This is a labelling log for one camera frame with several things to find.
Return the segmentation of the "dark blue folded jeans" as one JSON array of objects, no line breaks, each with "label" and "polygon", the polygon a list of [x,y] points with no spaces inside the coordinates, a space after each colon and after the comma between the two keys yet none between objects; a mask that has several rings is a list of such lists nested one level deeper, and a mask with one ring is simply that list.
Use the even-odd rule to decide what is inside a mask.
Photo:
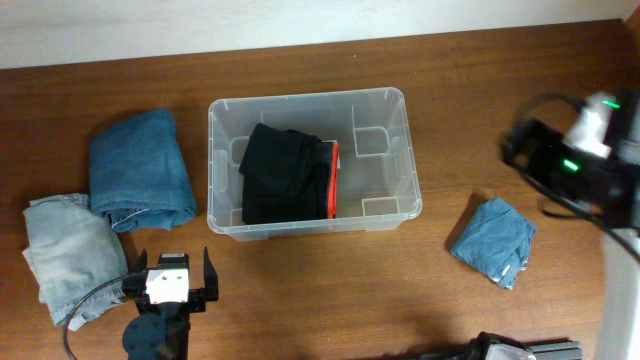
[{"label": "dark blue folded jeans", "polygon": [[167,109],[138,114],[90,143],[90,208],[116,233],[171,230],[193,220],[197,203]]}]

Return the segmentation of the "light blue folded jeans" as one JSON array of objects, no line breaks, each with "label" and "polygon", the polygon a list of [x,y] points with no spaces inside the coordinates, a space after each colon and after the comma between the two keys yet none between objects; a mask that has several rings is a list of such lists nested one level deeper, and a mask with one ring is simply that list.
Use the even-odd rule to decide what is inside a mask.
[{"label": "light blue folded jeans", "polygon": [[23,211],[29,245],[23,251],[39,284],[39,300],[56,326],[62,326],[76,304],[69,329],[76,331],[125,302],[114,283],[91,297],[103,283],[128,272],[121,243],[108,220],[90,211],[85,194],[32,200]]}]

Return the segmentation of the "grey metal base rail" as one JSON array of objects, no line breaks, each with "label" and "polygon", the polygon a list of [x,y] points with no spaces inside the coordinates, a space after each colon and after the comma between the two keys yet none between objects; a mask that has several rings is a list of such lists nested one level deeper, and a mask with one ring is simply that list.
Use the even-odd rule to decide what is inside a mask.
[{"label": "grey metal base rail", "polygon": [[417,360],[581,360],[578,341],[527,345],[502,335],[481,332],[463,352],[423,354]]}]

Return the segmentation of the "small blue garment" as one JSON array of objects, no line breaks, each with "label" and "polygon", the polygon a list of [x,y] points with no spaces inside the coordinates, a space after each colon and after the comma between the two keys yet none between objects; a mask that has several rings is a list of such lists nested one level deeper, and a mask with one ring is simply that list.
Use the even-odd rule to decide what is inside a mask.
[{"label": "small blue garment", "polygon": [[501,198],[480,205],[451,254],[501,288],[512,290],[528,267],[537,228]]}]

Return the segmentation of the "clear plastic storage bin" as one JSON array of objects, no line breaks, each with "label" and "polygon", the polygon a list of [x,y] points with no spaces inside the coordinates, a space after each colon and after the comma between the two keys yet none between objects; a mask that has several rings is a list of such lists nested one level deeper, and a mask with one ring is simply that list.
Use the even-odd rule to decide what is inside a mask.
[{"label": "clear plastic storage bin", "polygon": [[[208,109],[207,223],[236,241],[393,230],[422,211],[406,101],[393,87],[228,98]],[[239,167],[254,127],[297,130],[340,145],[337,215],[329,220],[247,225]]]}]

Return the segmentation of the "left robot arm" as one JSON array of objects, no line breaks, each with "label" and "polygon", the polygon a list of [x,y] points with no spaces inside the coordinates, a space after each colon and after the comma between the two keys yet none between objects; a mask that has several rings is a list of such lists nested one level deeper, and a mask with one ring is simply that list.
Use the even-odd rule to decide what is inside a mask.
[{"label": "left robot arm", "polygon": [[190,287],[187,254],[162,254],[157,266],[147,266],[142,252],[134,271],[122,281],[124,294],[134,301],[138,316],[125,328],[122,346],[129,360],[187,360],[190,316],[217,299],[207,288]]}]

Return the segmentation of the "black garment with red band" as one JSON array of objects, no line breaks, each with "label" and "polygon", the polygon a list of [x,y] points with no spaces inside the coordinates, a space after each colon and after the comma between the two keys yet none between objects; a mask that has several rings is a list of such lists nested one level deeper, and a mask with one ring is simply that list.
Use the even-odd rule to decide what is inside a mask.
[{"label": "black garment with red band", "polygon": [[243,184],[242,221],[248,225],[326,220],[336,216],[335,142],[322,142],[317,160],[298,197],[248,191]]}]

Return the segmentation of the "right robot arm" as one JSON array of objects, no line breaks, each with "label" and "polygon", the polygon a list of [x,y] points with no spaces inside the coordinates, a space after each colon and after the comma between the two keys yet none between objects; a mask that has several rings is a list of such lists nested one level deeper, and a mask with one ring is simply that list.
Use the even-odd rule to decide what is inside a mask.
[{"label": "right robot arm", "polygon": [[[518,176],[605,235],[610,275],[639,279],[639,99],[631,93],[566,96],[576,121],[566,134],[532,117],[554,100],[530,98],[500,148]],[[237,241],[277,236],[393,230],[423,208],[403,93],[393,87],[219,99],[208,110],[210,229]],[[258,125],[295,130],[339,146],[337,214],[329,219],[242,219],[240,167]]]}]

